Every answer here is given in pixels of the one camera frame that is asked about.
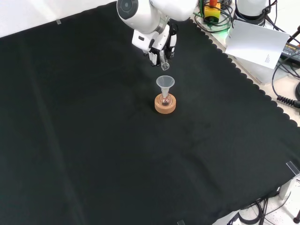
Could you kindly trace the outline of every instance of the black cloth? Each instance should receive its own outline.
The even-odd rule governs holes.
[[[61,21],[0,39],[1,224],[211,225],[300,166],[296,123],[191,21],[165,72],[115,3]]]

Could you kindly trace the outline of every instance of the white robotic arm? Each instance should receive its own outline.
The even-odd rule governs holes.
[[[196,4],[197,0],[118,0],[117,10],[134,29],[132,44],[149,56],[153,66],[167,70],[177,41],[177,27],[168,24],[169,19],[187,20]]]

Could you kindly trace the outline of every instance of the white paper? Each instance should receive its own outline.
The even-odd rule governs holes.
[[[225,53],[274,69],[289,35],[238,20],[233,26]]]

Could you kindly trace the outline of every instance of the cable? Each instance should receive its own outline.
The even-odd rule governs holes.
[[[271,214],[271,213],[277,211],[278,209],[280,209],[281,207],[283,207],[284,204],[287,202],[287,200],[290,198],[290,196],[291,196],[291,192],[290,192],[289,196],[287,197],[287,199],[285,200],[285,202],[281,206],[279,206],[278,208],[276,208],[276,209],[274,209],[274,210],[272,210],[271,212],[268,212],[268,213],[267,213],[267,208],[268,208],[269,198],[258,199],[258,200],[256,200],[255,203],[251,204],[250,206],[247,206],[247,207],[241,209],[241,210],[244,210],[244,209],[249,209],[250,207],[256,206],[258,208],[257,217],[254,218],[254,219],[251,219],[251,220],[246,220],[240,215],[240,213],[238,213],[239,219],[242,223],[247,224],[247,225],[254,225],[256,223],[259,223],[259,225],[263,225],[264,220],[267,220],[269,223],[275,225],[274,223],[272,223],[271,221],[269,221],[266,218],[266,215]]]
[[[275,212],[276,210],[280,209],[282,206],[284,206],[284,204],[285,204],[285,203],[287,202],[287,200],[290,198],[291,193],[292,193],[292,192],[290,192],[289,196],[287,197],[287,199],[285,200],[285,202],[284,202],[281,206],[279,206],[279,207],[278,207],[277,209],[275,209],[275,210],[272,210],[271,212],[268,212],[268,213],[265,214],[265,215],[271,214],[271,213]]]
[[[287,57],[286,59],[284,59],[282,62],[280,62],[279,65],[275,68],[275,71],[274,71],[273,76],[272,76],[272,89],[273,89],[275,95],[277,96],[277,100],[278,101],[281,101],[281,102],[283,102],[283,103],[285,103],[287,105],[294,106],[295,108],[300,108],[300,101],[298,101],[298,100],[292,100],[292,99],[280,96],[280,95],[277,94],[277,92],[275,91],[275,88],[274,88],[274,77],[275,77],[276,71],[278,70],[278,68],[283,63],[285,63],[288,59],[290,59],[291,57],[294,57],[295,55],[300,55],[300,52],[299,53],[295,53],[293,55],[290,55],[289,57]]]
[[[270,19],[269,16],[266,16],[266,20],[273,26],[273,28],[275,28],[276,30],[280,30],[281,32],[286,33],[283,29],[280,29],[278,26],[275,25],[275,23],[273,23],[273,21]],[[298,42],[300,44],[300,41],[298,41],[296,38],[294,38],[293,36],[289,35],[291,39],[293,39],[294,41]]]
[[[259,212],[261,213],[262,217],[263,217],[265,220],[267,220],[269,223],[271,223],[271,224],[273,224],[273,225],[276,225],[276,224],[272,223],[271,221],[269,221],[269,220],[265,217],[261,205],[260,205],[260,204],[257,204],[257,205],[258,205],[258,209],[259,209]]]
[[[290,68],[291,68],[292,71],[296,74],[296,76],[297,76],[298,78],[300,78],[299,74],[296,72],[296,70],[294,69],[294,67],[293,67],[293,65],[292,65],[291,62],[290,62]]]
[[[208,2],[206,2],[205,4],[203,4],[202,0],[199,0],[198,6],[199,6],[199,13],[194,13],[195,15],[195,23],[205,32],[207,33],[220,33],[223,31],[227,31],[229,30],[231,23],[233,21],[233,18],[231,16],[232,12],[233,12],[233,8],[230,6],[232,4],[232,0],[222,0],[219,1],[218,3],[221,4],[221,8],[215,7],[215,6],[210,6]],[[212,21],[208,21],[206,18],[204,18],[204,14],[203,14],[203,7],[204,6],[208,6],[210,8],[215,8],[219,11],[221,11],[220,13],[222,15],[225,15],[225,19],[220,21],[220,22],[212,22]],[[224,27],[226,26],[225,29],[220,29],[220,30],[207,30],[202,24],[200,24],[197,21],[197,16],[203,18],[203,22],[205,22],[209,27],[215,26],[215,27]]]
[[[276,4],[276,16],[275,16],[275,22],[274,22],[274,24],[276,24],[276,21],[277,21],[277,4]]]

